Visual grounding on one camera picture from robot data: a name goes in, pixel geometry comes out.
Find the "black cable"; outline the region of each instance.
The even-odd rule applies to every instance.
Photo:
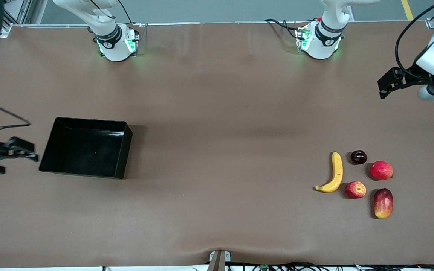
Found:
[[[287,29],[287,32],[289,32],[289,35],[291,35],[293,38],[295,38],[295,39],[297,39],[297,40],[301,40],[301,41],[304,40],[304,38],[297,37],[296,35],[294,35],[294,34],[291,32],[291,29],[289,29],[289,26],[287,25],[286,20],[284,20],[284,21],[282,21],[282,22],[285,24],[286,29]]]
[[[433,17],[431,17],[429,20],[431,21],[431,20],[433,20],[434,19],[434,15],[433,15]]]
[[[144,27],[145,27],[145,28],[143,29],[143,32],[142,32],[142,38],[143,38],[143,36],[145,36],[145,34],[147,33],[148,23],[146,23]]]
[[[98,5],[97,5],[95,2],[93,2],[93,0],[90,0],[90,2],[93,3],[93,5],[95,5],[95,7],[98,8],[98,9],[103,13],[103,15],[105,15],[106,17],[109,17],[110,19],[115,19],[114,16],[108,16],[107,14],[105,14],[105,13],[100,9],[100,7],[98,7]]]
[[[118,2],[120,3],[120,5],[122,6],[122,8],[124,9],[124,11],[125,11],[125,14],[127,15],[127,18],[128,18],[128,24],[134,24],[134,22],[130,19],[130,16],[128,15],[128,12],[126,12],[126,8],[125,8],[125,6],[122,4],[122,1],[120,1],[120,0],[118,0]]]
[[[402,271],[405,268],[409,268],[412,265],[405,265],[402,267],[394,268],[392,266],[374,266],[374,265],[362,265],[363,271]]]
[[[14,114],[14,113],[11,113],[10,111],[8,111],[8,110],[6,110],[6,109],[4,109],[2,107],[0,107],[0,110],[3,111],[6,114],[11,115],[14,118],[17,118],[17,119],[21,120],[22,122],[24,122],[23,125],[5,125],[5,126],[1,126],[0,127],[0,131],[3,130],[3,129],[8,129],[8,128],[26,127],[26,126],[31,125],[31,122],[29,122],[28,120],[26,120],[26,119],[24,119],[24,118],[22,118],[22,117],[20,117],[20,116],[18,116],[16,114]]]
[[[418,80],[424,80],[424,78],[421,78],[420,76],[414,75],[411,72],[409,72],[407,69],[405,69],[405,67],[403,67],[403,64],[401,64],[401,61],[399,59],[399,43],[401,41],[401,38],[404,36],[404,34],[406,33],[406,31],[408,31],[408,29],[410,29],[410,27],[418,20],[420,19],[420,17],[422,17],[424,14],[428,13],[430,10],[434,9],[434,5],[432,5],[431,7],[427,8],[425,11],[423,11],[422,13],[420,13],[418,16],[415,17],[415,19],[413,19],[406,27],[405,29],[403,29],[403,31],[401,32],[401,34],[398,36],[398,39],[396,40],[396,45],[394,46],[394,57],[396,58],[396,64],[398,64],[398,67],[406,74],[415,77]]]
[[[316,271],[314,268],[312,268],[311,266],[303,266],[303,268],[298,269],[298,271],[303,271],[304,269],[311,269],[312,271]]]
[[[289,34],[290,34],[293,38],[296,38],[296,39],[301,40],[301,41],[304,40],[304,38],[297,37],[296,35],[294,35],[294,34],[291,32],[291,30],[295,31],[295,30],[297,30],[297,28],[295,28],[295,27],[289,27],[289,26],[287,25],[286,20],[282,21],[284,24],[281,24],[280,22],[278,22],[278,21],[276,21],[276,20],[274,20],[274,19],[267,19],[266,22],[274,22],[274,23],[276,23],[278,26],[280,26],[280,27],[284,27],[285,29],[287,29],[287,32],[289,32]]]
[[[286,27],[284,24],[281,24],[279,21],[274,20],[274,19],[267,19],[267,20],[265,20],[265,21],[266,21],[266,22],[273,22],[273,23],[276,23],[278,26],[283,27],[283,28],[287,28],[287,29],[290,29],[290,30],[297,30],[297,28],[294,28],[294,27]]]

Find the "yellow floor line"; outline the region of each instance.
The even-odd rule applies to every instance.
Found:
[[[406,18],[408,21],[411,21],[414,19],[413,14],[411,13],[410,4],[408,3],[408,0],[401,0],[401,3],[403,4],[403,9],[405,9]]]

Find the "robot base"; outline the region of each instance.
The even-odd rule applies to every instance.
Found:
[[[96,42],[100,47],[101,56],[115,62],[126,60],[129,56],[136,56],[139,38],[134,29],[125,24],[117,25],[122,29],[122,38],[115,44],[114,48],[108,49],[98,41]]]
[[[298,38],[296,38],[296,45],[298,47],[298,52],[306,52],[309,56],[316,59],[326,59],[329,58],[334,51],[339,48],[339,42],[341,37],[335,42],[335,45],[324,46],[322,42],[316,38],[315,28],[319,22],[313,21],[306,26],[303,26],[296,30],[294,33]]]

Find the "table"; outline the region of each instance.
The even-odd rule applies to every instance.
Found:
[[[0,267],[200,264],[215,249],[234,262],[434,264],[434,101],[417,87],[380,100],[376,84],[404,27],[351,23],[319,61],[267,24],[153,26],[121,63],[102,59],[86,29],[14,28],[0,47],[0,106],[33,125],[0,140],[43,154],[58,116],[124,120],[134,137],[125,180],[4,161]],[[403,62],[431,35],[411,29]],[[343,183],[362,181],[366,197],[314,191],[330,153],[355,149],[390,162],[394,178],[345,161]],[[395,207],[379,220],[382,187]]]

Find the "metal bracket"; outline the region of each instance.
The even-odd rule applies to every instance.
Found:
[[[377,81],[381,100],[398,89],[405,89],[415,85],[427,85],[434,82],[434,77],[416,64],[408,68],[408,71],[421,76],[423,80],[408,75],[398,67],[392,67]]]
[[[215,252],[217,252],[217,251],[220,251],[220,250],[212,251],[212,253],[209,256],[209,261],[212,261],[212,258],[214,257]],[[224,257],[225,261],[230,262],[231,261],[231,253],[229,251],[224,251],[224,253],[225,253],[225,257]]]
[[[33,162],[40,161],[35,153],[35,145],[19,137],[11,137],[0,147],[0,161],[9,158],[28,158]]]
[[[434,19],[428,18],[425,20],[428,29],[434,29]]]
[[[227,255],[229,256],[229,260],[231,254],[227,251],[216,250],[210,254],[211,261],[207,271],[225,271],[225,262]]]
[[[294,31],[296,35],[296,46],[298,47],[298,53],[305,53],[303,47],[306,47],[309,43],[309,39],[311,38],[310,34],[310,24],[306,24],[303,27],[299,27]]]

